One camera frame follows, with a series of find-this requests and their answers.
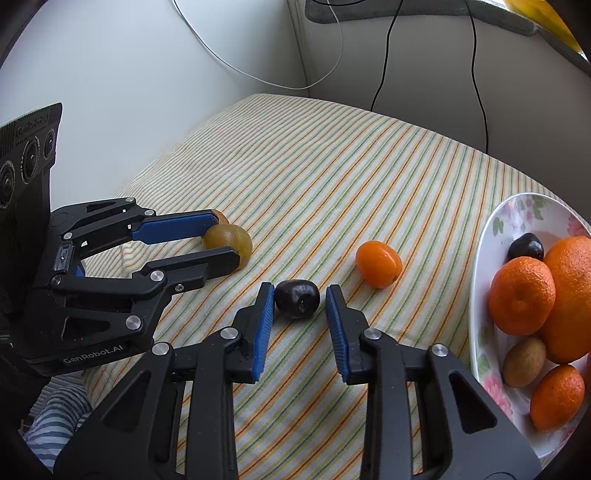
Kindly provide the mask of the striped table cloth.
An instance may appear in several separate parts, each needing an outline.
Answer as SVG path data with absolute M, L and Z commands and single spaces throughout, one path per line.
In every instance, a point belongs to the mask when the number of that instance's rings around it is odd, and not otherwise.
M 441 342 L 463 360 L 474 257 L 493 210 L 540 183 L 421 127 L 301 97 L 253 95 L 201 123 L 122 189 L 158 213 L 215 209 L 252 239 L 242 270 L 176 296 L 155 332 L 200 342 L 252 304 L 263 282 L 342 288 L 349 306 L 399 342 Z M 376 289 L 356 250 L 381 241 L 403 272 Z M 335 368 L 325 314 L 277 318 L 262 378 L 235 387 L 243 479 L 355 479 L 366 390 Z

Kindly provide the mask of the small orange kumquat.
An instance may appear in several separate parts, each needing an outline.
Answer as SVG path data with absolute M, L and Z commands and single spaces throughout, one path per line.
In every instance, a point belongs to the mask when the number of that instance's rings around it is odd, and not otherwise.
M 403 268 L 397 251 L 384 242 L 367 241 L 356 250 L 356 269 L 373 288 L 390 287 L 402 275 Z

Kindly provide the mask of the floral white plate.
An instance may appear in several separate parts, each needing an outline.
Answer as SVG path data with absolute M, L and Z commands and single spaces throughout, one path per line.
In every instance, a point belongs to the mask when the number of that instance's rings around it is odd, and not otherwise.
M 589 236 L 590 227 L 568 206 L 540 193 L 515 194 L 495 208 L 482 231 L 471 280 L 470 359 L 476 380 L 526 438 L 541 465 L 547 466 L 574 433 L 589 402 L 585 401 L 561 429 L 540 433 L 531 422 L 530 400 L 541 378 L 521 389 L 507 386 L 502 379 L 505 357 L 520 339 L 497 328 L 489 315 L 488 294 L 495 275 L 507 261 L 510 245 L 526 233 L 535 234 L 548 251 L 563 238 Z

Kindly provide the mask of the small mandarin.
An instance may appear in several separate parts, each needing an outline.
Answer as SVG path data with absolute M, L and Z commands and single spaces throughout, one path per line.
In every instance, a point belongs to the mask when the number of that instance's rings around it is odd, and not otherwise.
M 494 276 L 488 312 L 505 334 L 527 336 L 542 328 L 555 300 L 556 287 L 549 267 L 534 258 L 518 257 Z
M 552 432 L 570 422 L 585 397 L 585 382 L 572 365 L 560 365 L 538 383 L 531 397 L 530 417 L 539 432 Z

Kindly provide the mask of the large rough orange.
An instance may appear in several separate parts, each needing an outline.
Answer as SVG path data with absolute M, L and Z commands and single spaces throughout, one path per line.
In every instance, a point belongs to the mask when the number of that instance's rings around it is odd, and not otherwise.
M 544 262 L 554 279 L 556 299 L 540 335 L 547 358 L 568 364 L 590 352 L 590 239 L 561 239 Z

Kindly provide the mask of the brown kiwi fruit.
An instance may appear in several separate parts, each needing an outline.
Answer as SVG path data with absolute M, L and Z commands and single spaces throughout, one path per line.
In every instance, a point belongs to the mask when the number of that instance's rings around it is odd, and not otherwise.
M 546 346 L 536 337 L 527 337 L 515 344 L 507 353 L 502 369 L 504 383 L 512 388 L 530 385 L 542 371 L 546 362 Z

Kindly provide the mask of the striped blue clothing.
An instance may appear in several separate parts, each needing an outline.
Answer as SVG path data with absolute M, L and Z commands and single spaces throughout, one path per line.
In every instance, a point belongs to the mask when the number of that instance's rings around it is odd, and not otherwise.
M 49 471 L 92 412 L 81 376 L 76 372 L 51 379 L 41 394 L 42 408 L 24 435 L 26 445 Z

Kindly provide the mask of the dark plum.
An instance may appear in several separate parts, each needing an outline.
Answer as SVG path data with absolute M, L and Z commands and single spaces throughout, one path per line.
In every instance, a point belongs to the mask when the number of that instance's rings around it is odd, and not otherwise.
M 291 279 L 276 286 L 274 303 L 284 316 L 291 319 L 308 319 L 318 310 L 321 294 L 314 282 Z
M 507 253 L 507 260 L 530 257 L 543 261 L 544 256 L 545 250 L 542 242 L 534 233 L 528 232 L 511 243 Z

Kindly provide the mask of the greenish brown fruit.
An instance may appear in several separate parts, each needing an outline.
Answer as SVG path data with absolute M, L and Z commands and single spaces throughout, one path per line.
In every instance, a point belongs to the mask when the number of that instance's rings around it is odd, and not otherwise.
M 242 227 L 233 224 L 217 224 L 210 227 L 202 237 L 204 249 L 229 247 L 238 253 L 238 270 L 249 263 L 252 255 L 252 239 Z

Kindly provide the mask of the yellow bowl on sill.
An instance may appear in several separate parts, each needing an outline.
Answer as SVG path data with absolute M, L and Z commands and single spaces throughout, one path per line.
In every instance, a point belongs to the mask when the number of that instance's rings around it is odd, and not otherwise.
M 590 2 L 505 0 L 507 8 L 540 25 L 590 60 Z

